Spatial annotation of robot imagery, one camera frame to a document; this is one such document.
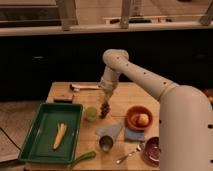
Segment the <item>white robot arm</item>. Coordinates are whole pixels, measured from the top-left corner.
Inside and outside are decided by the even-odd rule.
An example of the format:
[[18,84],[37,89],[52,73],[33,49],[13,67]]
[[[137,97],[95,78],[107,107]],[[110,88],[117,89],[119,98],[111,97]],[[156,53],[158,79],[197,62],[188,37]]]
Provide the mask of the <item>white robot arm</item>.
[[104,91],[113,92],[125,75],[160,103],[160,171],[213,171],[213,109],[207,96],[131,63],[125,50],[109,49],[103,61]]

